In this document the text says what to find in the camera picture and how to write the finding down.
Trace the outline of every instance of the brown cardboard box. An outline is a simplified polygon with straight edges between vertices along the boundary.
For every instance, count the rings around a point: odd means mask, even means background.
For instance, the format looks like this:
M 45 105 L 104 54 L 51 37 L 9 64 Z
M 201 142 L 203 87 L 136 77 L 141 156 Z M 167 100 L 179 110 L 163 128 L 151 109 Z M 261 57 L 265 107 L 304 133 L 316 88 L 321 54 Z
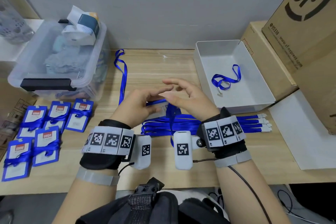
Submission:
M 267 21 L 250 22 L 241 40 L 252 56 L 265 82 L 279 101 L 298 89 L 294 79 L 267 41 L 261 28 Z
M 336 0 L 284 0 L 262 32 L 318 118 L 336 134 Z
M 0 160 L 9 141 L 13 140 L 29 105 L 36 98 L 23 89 L 14 88 L 6 79 L 0 79 Z

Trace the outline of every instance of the plastic bottle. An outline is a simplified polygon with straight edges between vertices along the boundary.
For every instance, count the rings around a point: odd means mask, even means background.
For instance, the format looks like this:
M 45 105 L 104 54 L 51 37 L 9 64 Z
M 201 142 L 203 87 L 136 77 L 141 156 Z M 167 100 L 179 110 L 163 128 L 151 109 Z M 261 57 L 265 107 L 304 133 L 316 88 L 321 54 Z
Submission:
M 34 31 L 8 0 L 0 0 L 0 35 L 10 44 L 27 42 L 34 35 Z

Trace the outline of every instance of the gray tape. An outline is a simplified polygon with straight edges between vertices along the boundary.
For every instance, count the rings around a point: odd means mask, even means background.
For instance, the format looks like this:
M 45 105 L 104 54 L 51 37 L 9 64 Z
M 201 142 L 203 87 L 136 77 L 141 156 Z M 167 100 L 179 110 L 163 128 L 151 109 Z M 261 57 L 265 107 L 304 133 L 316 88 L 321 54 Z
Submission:
M 250 159 L 252 159 L 252 156 L 250 152 L 246 150 L 246 151 L 243 151 L 241 153 L 238 153 L 236 155 L 233 155 L 227 158 L 218 159 L 214 162 L 215 162 L 216 167 L 228 167 L 228 166 L 232 166 L 237 163 L 240 163 L 240 162 L 248 161 Z
M 118 184 L 120 176 L 98 174 L 84 167 L 79 167 L 76 178 L 94 184 L 114 186 Z

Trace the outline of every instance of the red label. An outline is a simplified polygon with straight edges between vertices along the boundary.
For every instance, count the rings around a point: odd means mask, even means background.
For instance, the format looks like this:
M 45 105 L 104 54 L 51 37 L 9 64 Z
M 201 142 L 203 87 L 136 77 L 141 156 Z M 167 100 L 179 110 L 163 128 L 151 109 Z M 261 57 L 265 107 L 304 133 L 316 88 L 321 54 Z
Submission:
M 52 136 L 53 136 L 52 131 L 43 133 L 43 138 L 49 138 L 49 137 L 52 137 Z
M 40 115 L 41 110 L 34 110 L 31 115 Z
M 86 110 L 87 104 L 79 104 L 79 108 L 85 109 Z
M 25 145 L 24 144 L 18 144 L 15 146 L 15 151 L 20 151 L 20 150 L 24 150 L 25 149 Z
M 64 105 L 56 106 L 56 111 L 64 111 Z

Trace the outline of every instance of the wooden tabletop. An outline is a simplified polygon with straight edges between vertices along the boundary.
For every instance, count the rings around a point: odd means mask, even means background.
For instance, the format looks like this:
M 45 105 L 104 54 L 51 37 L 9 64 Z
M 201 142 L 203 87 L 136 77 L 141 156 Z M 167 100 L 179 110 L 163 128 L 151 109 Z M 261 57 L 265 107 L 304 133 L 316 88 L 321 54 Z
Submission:
M 196 73 L 193 50 L 125 50 L 122 59 L 128 67 L 126 93 L 142 87 L 162 86 L 161 80 L 167 77 L 179 77 L 200 85 Z M 33 167 L 30 176 L 25 179 L 0 183 L 0 195 L 38 194 L 68 192 L 82 157 L 80 150 L 89 131 L 114 112 L 118 106 L 122 73 L 116 70 L 111 61 L 105 83 L 103 97 L 95 105 L 84 133 L 65 130 L 62 135 L 62 147 L 59 161 L 40 167 Z M 50 105 L 39 99 L 38 105 Z M 268 184 L 335 182 L 336 169 L 302 171 L 295 162 L 285 141 L 268 110 L 267 119 L 273 125 L 270 133 L 247 134 L 246 145 L 254 162 L 259 167 Z M 165 188 L 190 188 L 218 186 L 213 162 L 194 163 L 189 171 L 175 168 L 174 150 L 170 137 L 152 138 L 152 163 L 149 168 L 136 170 L 127 167 L 120 177 L 118 190 L 132 190 L 138 184 L 146 183 L 151 177 L 161 180 Z M 192 152 L 193 159 L 211 157 L 206 149 Z

